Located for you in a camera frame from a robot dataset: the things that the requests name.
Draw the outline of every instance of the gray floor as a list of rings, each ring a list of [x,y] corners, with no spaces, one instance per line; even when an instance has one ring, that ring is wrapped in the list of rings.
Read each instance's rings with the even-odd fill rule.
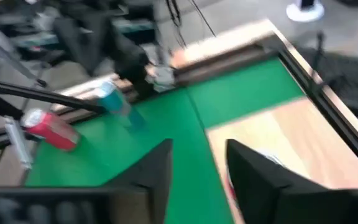
[[[165,46],[171,49],[179,47],[177,43],[173,24],[169,21],[165,1],[160,1],[158,18],[160,30]],[[177,0],[180,9],[185,12],[192,11],[193,5],[190,0]],[[358,56],[358,9],[348,8],[334,0],[321,0],[326,13],[324,17],[307,24],[292,22],[285,14],[288,4],[294,0],[195,0],[201,8],[205,18],[211,24],[215,33],[220,33],[233,27],[258,19],[269,18],[288,39],[296,37],[307,30],[323,30],[327,35],[326,48],[328,50],[348,51]],[[183,28],[181,29],[186,43],[201,40],[212,36],[206,25],[193,11],[183,15]],[[44,77],[53,89],[61,88],[72,83],[86,80],[87,76],[82,69],[74,63],[67,63],[59,68],[48,71]],[[3,65],[0,70],[0,80],[5,82],[31,86],[26,77],[14,71],[9,65]],[[14,96],[4,96],[14,105],[21,107],[23,99]],[[48,104],[32,100],[29,107],[48,107]]]

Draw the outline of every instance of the wooden board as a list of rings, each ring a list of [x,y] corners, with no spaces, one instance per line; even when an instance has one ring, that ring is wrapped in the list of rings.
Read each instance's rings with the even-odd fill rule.
[[[226,139],[272,154],[327,188],[358,188],[358,158],[306,97],[215,127],[207,135],[236,223],[243,221],[229,194]]]

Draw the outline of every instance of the green surface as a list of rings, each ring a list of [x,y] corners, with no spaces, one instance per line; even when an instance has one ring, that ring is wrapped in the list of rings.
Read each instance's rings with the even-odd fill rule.
[[[138,131],[128,131],[106,115],[76,125],[84,139],[74,152],[43,142],[26,185],[101,185],[172,138],[173,180],[166,223],[232,223],[203,127],[300,95],[278,60],[174,91],[135,106],[147,121]]]

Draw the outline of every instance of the desk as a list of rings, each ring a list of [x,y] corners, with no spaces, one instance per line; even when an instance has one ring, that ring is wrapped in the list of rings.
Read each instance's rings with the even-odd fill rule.
[[[172,64],[191,67],[272,34],[286,42],[269,21],[247,24],[175,52]],[[295,49],[290,45],[288,49],[308,68]],[[25,185],[98,186],[161,140],[172,138],[173,180],[166,223],[242,223],[226,185],[224,142],[235,138],[255,150],[275,153],[288,168],[327,187],[358,187],[358,158],[279,58],[230,70],[222,67],[218,61],[211,63],[198,72],[219,70],[220,76],[135,104],[147,122],[141,129],[129,131],[106,114],[75,125],[83,140],[74,152],[64,153],[42,142]],[[323,91],[358,132],[357,118],[331,89]],[[62,93],[91,95],[76,88]]]

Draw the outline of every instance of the soda can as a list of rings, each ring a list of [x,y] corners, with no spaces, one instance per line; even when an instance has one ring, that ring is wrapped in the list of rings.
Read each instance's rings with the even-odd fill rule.
[[[144,124],[144,119],[140,113],[133,108],[125,99],[121,91],[112,81],[105,81],[95,88],[95,94],[99,97],[99,102],[112,114],[119,114],[121,122],[125,126],[140,126]]]
[[[35,108],[22,118],[27,132],[45,138],[45,141],[58,149],[72,151],[80,140],[80,134],[69,124],[53,113]]]

